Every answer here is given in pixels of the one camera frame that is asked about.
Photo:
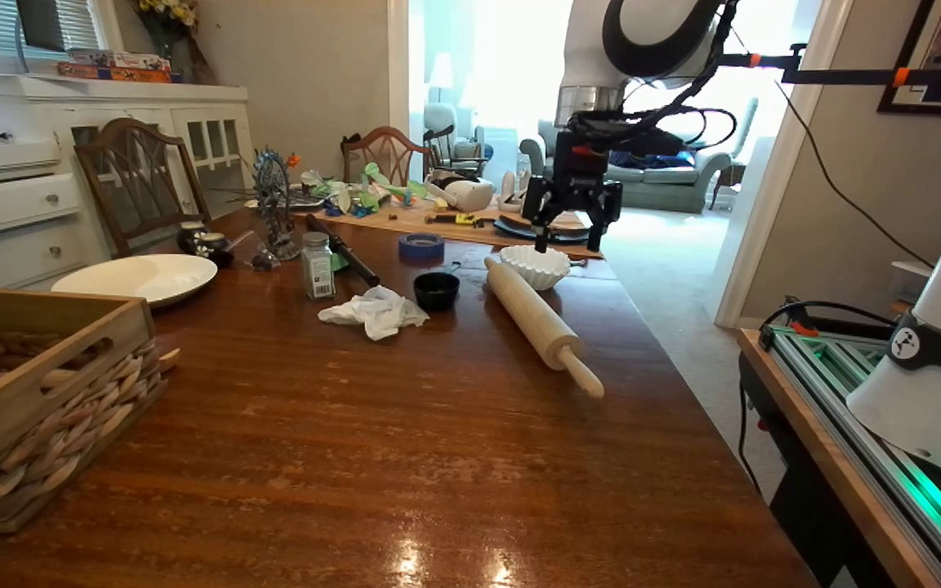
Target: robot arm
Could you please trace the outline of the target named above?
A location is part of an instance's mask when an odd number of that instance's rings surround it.
[[[681,140],[660,132],[681,112],[720,67],[739,0],[570,0],[565,34],[565,75],[558,87],[558,140],[549,180],[532,180],[521,215],[540,227],[565,208],[590,215],[588,250],[620,212],[620,187],[603,183],[608,151],[675,153]],[[627,80],[681,86],[657,112],[625,116]]]

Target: rolling pin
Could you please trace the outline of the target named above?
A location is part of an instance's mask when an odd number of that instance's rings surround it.
[[[590,398],[603,397],[601,379],[578,359],[574,329],[513,267],[488,259],[488,285],[549,368],[565,368]]]

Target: white robot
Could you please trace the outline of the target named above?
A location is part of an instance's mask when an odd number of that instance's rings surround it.
[[[618,218],[620,187],[601,180],[603,151],[678,151],[678,140],[657,132],[657,122],[678,112],[724,61],[723,43],[735,6],[735,0],[570,4],[556,169],[545,183],[529,183],[521,208],[541,227],[537,250],[545,250],[545,227],[562,208],[590,212],[590,246]],[[667,108],[625,116],[627,80],[678,82],[681,93]],[[941,259],[911,316],[893,335],[885,359],[850,397],[850,412],[882,442],[941,466]]]

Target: black bowl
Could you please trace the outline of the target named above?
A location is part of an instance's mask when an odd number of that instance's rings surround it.
[[[456,290],[460,290],[460,278],[446,275],[446,270],[427,270],[427,275],[419,275],[412,282],[412,290],[415,290],[415,304],[422,310],[452,310],[452,304],[456,300]]]

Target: white plate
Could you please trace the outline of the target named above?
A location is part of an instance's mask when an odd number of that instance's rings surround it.
[[[130,255],[70,270],[52,285],[68,293],[142,297],[150,307],[180,300],[216,278],[197,255]]]

